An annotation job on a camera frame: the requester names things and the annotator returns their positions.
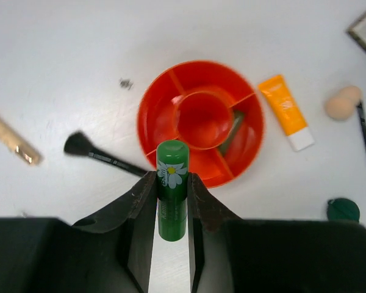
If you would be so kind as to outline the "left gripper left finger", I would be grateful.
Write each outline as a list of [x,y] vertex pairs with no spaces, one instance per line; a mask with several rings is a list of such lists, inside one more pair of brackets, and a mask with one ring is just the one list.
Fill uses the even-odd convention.
[[92,292],[148,292],[156,219],[156,174],[78,220],[87,287]]

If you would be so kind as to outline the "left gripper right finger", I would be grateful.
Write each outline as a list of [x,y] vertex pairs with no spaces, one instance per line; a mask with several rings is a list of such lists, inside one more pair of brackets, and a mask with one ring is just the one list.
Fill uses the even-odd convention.
[[224,222],[240,217],[215,198],[197,174],[187,183],[188,247],[192,292],[233,292]]

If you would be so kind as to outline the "green lip balm stick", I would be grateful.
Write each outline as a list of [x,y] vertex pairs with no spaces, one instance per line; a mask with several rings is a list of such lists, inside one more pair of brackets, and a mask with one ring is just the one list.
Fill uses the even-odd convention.
[[187,217],[189,148],[179,140],[167,140],[156,149],[158,228],[162,239],[183,238]]

